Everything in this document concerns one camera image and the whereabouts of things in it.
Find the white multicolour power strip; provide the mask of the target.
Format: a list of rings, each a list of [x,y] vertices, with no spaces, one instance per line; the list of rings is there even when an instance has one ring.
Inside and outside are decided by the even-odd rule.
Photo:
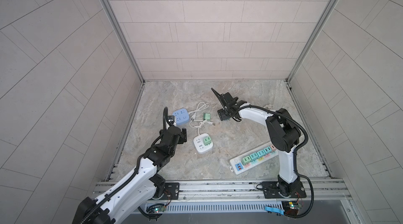
[[[273,159],[278,156],[278,153],[277,148],[271,142],[268,142],[230,159],[229,169],[236,175],[239,175]]]

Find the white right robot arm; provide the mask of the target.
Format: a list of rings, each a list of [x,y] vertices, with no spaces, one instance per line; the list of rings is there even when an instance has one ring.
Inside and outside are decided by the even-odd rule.
[[[280,172],[278,182],[262,182],[257,185],[258,190],[270,193],[275,196],[289,198],[302,196],[298,190],[303,188],[301,178],[307,180],[310,187],[311,200],[308,208],[303,212],[295,212],[293,209],[283,211],[282,215],[294,219],[303,218],[310,213],[314,204],[314,189],[311,180],[298,172],[297,154],[298,150],[304,147],[309,141],[309,135],[304,127],[294,120],[288,111],[281,108],[277,111],[251,105],[246,101],[238,101],[230,93],[219,94],[214,88],[211,89],[219,100],[222,108],[218,110],[221,121],[234,119],[240,122],[248,119],[267,127],[270,141],[278,151]]]

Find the dark teal plug adapter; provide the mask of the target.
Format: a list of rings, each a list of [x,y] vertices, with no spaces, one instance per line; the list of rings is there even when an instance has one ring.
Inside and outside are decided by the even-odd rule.
[[[250,157],[251,161],[255,161],[258,159],[258,154],[257,154],[257,152],[254,152],[254,153],[250,154],[249,157]]]

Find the green plug adapter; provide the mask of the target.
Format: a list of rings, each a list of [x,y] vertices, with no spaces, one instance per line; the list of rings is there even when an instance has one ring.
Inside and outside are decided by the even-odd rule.
[[[204,113],[203,114],[203,120],[211,121],[211,114],[210,113]]]

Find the blue square power socket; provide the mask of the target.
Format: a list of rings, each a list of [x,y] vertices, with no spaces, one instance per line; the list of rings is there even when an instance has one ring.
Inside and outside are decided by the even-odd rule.
[[[177,126],[187,124],[190,121],[188,110],[185,108],[174,111],[173,116],[175,117],[175,124]]]

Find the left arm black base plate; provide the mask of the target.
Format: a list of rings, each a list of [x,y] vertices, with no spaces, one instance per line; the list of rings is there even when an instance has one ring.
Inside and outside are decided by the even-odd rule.
[[[158,198],[161,201],[178,200],[180,183],[165,183],[161,190],[162,194]]]

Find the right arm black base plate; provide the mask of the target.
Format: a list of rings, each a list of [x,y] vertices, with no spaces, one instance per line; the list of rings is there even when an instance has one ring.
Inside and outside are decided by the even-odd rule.
[[[256,189],[263,191],[265,199],[270,198],[306,198],[306,191],[303,184],[296,180],[289,184],[280,182],[262,182],[256,186]]]

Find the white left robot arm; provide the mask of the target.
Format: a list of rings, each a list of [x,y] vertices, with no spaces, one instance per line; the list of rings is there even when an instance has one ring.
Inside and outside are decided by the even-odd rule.
[[[120,224],[135,209],[164,194],[165,179],[157,173],[170,162],[179,144],[187,142],[186,129],[163,110],[163,128],[151,146],[141,154],[136,166],[123,179],[95,199],[86,197],[78,206],[74,224]]]

